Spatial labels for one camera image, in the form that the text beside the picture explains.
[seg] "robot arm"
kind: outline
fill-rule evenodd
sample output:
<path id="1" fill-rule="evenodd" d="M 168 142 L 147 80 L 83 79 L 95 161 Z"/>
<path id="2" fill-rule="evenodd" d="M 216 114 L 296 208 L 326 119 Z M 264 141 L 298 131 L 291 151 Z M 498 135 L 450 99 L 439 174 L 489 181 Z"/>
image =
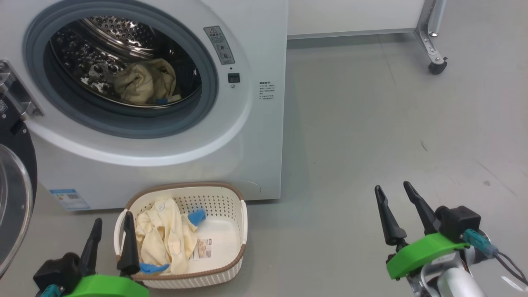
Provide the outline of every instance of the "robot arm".
<path id="1" fill-rule="evenodd" d="M 396 222 L 381 187 L 377 185 L 374 189 L 385 243 L 396 246 L 396 253 L 386 261 L 392 279 L 405 277 L 415 297 L 482 297 L 486 294 L 469 267 L 496 258 L 528 285 L 522 272 L 479 230 L 480 215 L 465 206 L 452 209 L 441 206 L 433 212 L 411 183 L 404 182 L 403 187 L 424 226 L 424 238 L 412 244 L 405 241 L 407 234 Z M 520 275 L 507 267 L 499 255 L 512 263 Z"/>
<path id="2" fill-rule="evenodd" d="M 39 287 L 36 297 L 148 297 L 148 289 L 135 282 L 139 272 L 134 217 L 125 215 L 124 247 L 117 263 L 120 276 L 96 273 L 97 248 L 102 234 L 102 220 L 96 219 L 81 256 L 66 253 L 61 259 L 48 260 L 33 276 Z"/>

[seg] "green plastic part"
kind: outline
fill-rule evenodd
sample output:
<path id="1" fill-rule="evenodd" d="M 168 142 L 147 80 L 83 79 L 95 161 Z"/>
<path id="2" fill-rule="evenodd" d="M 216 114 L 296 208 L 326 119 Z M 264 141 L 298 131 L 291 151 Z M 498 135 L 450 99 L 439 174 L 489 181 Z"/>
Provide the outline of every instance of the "green plastic part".
<path id="1" fill-rule="evenodd" d="M 83 277 L 67 297 L 148 297 L 148 289 L 131 279 L 95 274 Z"/>
<path id="2" fill-rule="evenodd" d="M 429 234 L 397 252 L 387 263 L 387 271 L 393 280 L 405 277 L 416 268 L 452 253 L 454 249 L 465 247 L 469 247 L 469 244 L 454 243 L 440 233 Z"/>

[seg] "black cable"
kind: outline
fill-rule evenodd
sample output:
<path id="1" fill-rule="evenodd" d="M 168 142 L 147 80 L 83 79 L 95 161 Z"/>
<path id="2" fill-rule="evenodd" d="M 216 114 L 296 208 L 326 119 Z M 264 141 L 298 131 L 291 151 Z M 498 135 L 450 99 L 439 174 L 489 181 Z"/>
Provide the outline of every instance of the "black cable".
<path id="1" fill-rule="evenodd" d="M 515 271 L 513 271 L 513 269 L 511 269 L 505 262 L 504 260 L 502 260 L 499 255 L 505 257 L 511 264 L 513 267 L 515 267 L 515 269 L 517 269 L 517 271 L 521 274 L 521 275 L 518 275 Z M 509 273 L 511 273 L 511 275 L 515 276 L 516 279 L 520 280 L 521 282 L 523 282 L 523 284 L 525 284 L 526 286 L 528 286 L 528 280 L 526 279 L 526 277 L 524 276 L 523 272 L 513 263 L 513 261 L 506 255 L 504 255 L 503 253 L 501 252 L 498 252 L 497 254 L 495 254 L 495 258 L 497 259 L 497 261 L 499 261 L 499 263 L 506 269 L 508 270 Z"/>
<path id="2" fill-rule="evenodd" d="M 501 253 L 501 252 L 497 252 L 499 255 L 503 256 L 506 258 L 506 260 L 508 260 L 513 267 L 515 267 L 515 269 L 517 269 L 517 271 L 519 271 L 520 275 L 526 280 L 526 276 L 524 276 L 523 272 L 521 271 L 521 269 L 519 269 L 519 267 L 517 267 L 517 265 L 515 265 L 515 263 L 513 263 L 513 261 L 510 259 L 510 257 L 506 256 L 505 254 Z"/>

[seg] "basket handle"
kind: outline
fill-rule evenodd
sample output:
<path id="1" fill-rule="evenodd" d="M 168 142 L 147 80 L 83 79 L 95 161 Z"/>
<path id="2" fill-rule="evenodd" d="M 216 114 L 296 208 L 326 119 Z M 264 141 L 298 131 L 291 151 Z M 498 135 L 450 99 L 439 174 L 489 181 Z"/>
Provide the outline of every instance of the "basket handle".
<path id="1" fill-rule="evenodd" d="M 114 252 L 116 253 L 116 256 L 121 255 L 123 243 L 119 243 L 119 232 L 121 231 L 121 226 L 123 225 L 123 221 L 125 220 L 125 215 L 127 214 L 128 209 L 124 209 L 120 214 L 119 217 L 117 217 L 116 226 L 114 227 Z"/>
<path id="2" fill-rule="evenodd" d="M 240 202 L 242 203 L 242 234 L 244 236 L 242 244 L 246 244 L 248 240 L 248 208 L 244 200 L 240 200 Z"/>

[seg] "control panel label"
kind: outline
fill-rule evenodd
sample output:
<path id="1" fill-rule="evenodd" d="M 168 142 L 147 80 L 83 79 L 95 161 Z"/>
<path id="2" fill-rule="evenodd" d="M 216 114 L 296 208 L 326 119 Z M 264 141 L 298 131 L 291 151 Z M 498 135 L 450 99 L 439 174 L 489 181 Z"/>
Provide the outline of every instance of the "control panel label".
<path id="1" fill-rule="evenodd" d="M 64 207 L 65 210 L 88 210 L 90 206 L 74 189 L 50 190 L 51 195 Z"/>
<path id="2" fill-rule="evenodd" d="M 224 33 L 222 33 L 222 29 L 219 26 L 214 26 L 205 27 L 203 30 L 209 37 L 209 40 L 211 40 L 220 59 L 220 63 L 222 65 L 234 64 L 233 53 L 231 52 L 228 41 L 225 39 Z"/>
<path id="3" fill-rule="evenodd" d="M 275 84 L 272 81 L 260 81 L 257 89 L 259 90 L 259 99 L 271 100 L 275 98 Z"/>

